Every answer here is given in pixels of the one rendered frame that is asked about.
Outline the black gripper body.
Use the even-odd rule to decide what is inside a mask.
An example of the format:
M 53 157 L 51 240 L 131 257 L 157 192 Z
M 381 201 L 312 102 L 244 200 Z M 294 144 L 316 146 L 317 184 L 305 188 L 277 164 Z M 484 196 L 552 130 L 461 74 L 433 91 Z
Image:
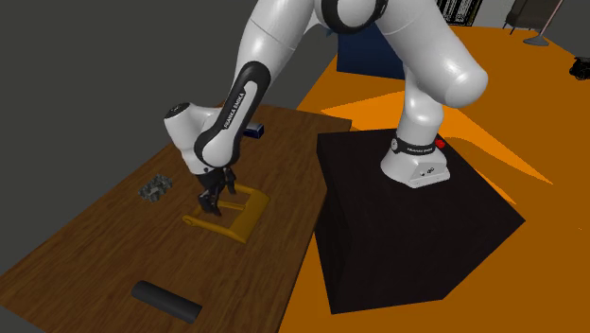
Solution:
M 204 189 L 207 189 L 213 185 L 220 185 L 222 189 L 226 186 L 223 168 L 224 167 L 212 168 L 206 173 L 197 175 L 197 179 Z

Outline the grey lumpy object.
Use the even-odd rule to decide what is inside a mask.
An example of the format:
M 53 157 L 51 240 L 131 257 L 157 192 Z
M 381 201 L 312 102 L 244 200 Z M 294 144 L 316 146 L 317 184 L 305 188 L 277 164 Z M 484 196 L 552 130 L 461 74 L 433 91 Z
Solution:
M 164 175 L 156 174 L 149 182 L 138 190 L 138 195 L 149 202 L 158 201 L 172 187 L 172 180 Z

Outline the brown wooden table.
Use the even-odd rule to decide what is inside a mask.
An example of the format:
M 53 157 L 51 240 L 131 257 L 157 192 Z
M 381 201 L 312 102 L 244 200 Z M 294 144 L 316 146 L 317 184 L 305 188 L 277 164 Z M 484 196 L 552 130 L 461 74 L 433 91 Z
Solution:
M 326 186 L 316 155 L 347 119 L 262 106 L 260 139 L 246 138 L 238 184 L 269 196 L 246 244 L 182 221 L 197 179 L 167 147 L 0 275 L 0 306 L 45 333 L 278 333 Z M 156 202 L 138 190 L 156 174 Z M 193 324 L 131 296 L 141 280 L 202 306 Z

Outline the black cylinder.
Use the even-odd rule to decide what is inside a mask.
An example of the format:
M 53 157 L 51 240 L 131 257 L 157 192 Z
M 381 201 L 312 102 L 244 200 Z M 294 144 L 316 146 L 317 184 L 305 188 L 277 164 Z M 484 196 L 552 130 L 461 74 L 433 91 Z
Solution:
M 138 281 L 130 294 L 135 299 L 189 324 L 193 324 L 202 311 L 201 305 L 145 280 Z

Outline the black robot stand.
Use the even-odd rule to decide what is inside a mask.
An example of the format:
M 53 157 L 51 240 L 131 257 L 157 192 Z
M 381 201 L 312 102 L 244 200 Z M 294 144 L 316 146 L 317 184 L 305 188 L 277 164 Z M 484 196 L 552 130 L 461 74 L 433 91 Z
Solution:
M 443 299 L 524 218 L 450 145 L 450 179 L 412 189 L 380 162 L 393 129 L 321 133 L 315 229 L 334 314 Z

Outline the dark blue cabinet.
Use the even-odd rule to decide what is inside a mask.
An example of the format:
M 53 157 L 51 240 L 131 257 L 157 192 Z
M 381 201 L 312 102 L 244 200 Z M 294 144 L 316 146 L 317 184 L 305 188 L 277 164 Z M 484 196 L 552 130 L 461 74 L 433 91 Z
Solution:
M 337 70 L 386 79 L 404 79 L 403 63 L 376 24 L 338 35 Z

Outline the black and white shelf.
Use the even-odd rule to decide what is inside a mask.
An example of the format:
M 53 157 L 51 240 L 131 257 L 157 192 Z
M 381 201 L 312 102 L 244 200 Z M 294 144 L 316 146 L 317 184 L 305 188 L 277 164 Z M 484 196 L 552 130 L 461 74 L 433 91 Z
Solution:
M 483 0 L 435 0 L 450 26 L 471 26 Z

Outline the grey floor lamp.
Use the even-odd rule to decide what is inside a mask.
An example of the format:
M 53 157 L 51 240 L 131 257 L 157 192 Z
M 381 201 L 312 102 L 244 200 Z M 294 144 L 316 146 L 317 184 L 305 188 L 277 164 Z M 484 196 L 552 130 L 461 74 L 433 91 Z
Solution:
M 523 41 L 524 44 L 535 45 L 535 46 L 548 46 L 549 45 L 549 42 L 544 38 L 544 33 L 546 32 L 548 26 L 550 25 L 552 19 L 556 15 L 557 11 L 559 10 L 559 8 L 561 7 L 563 2 L 564 2 L 564 0 L 559 0 L 559 2 L 556 4 L 554 10 L 551 12 L 549 17 L 547 18 L 547 21 L 546 21 L 545 25 L 543 26 L 543 28 L 537 33 L 536 36 L 525 39 Z

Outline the black round object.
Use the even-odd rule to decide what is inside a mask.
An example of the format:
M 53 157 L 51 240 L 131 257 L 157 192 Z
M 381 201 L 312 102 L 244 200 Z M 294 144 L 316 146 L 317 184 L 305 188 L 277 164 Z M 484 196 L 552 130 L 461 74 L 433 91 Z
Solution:
M 569 74 L 578 80 L 590 79 L 590 57 L 576 57 Z

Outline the yellow rectangular frame holder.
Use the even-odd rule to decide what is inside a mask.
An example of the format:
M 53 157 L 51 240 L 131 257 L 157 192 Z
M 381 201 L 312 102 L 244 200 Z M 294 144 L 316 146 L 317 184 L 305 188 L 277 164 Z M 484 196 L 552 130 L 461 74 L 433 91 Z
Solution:
M 220 207 L 239 212 L 229 228 L 200 219 L 199 215 L 203 212 L 200 205 L 191 214 L 184 215 L 182 221 L 189 226 L 200 227 L 246 244 L 257 221 L 260 220 L 269 204 L 269 196 L 258 189 L 243 184 L 235 184 L 234 189 L 237 192 L 248 194 L 249 198 L 243 204 L 225 201 L 218 202 Z

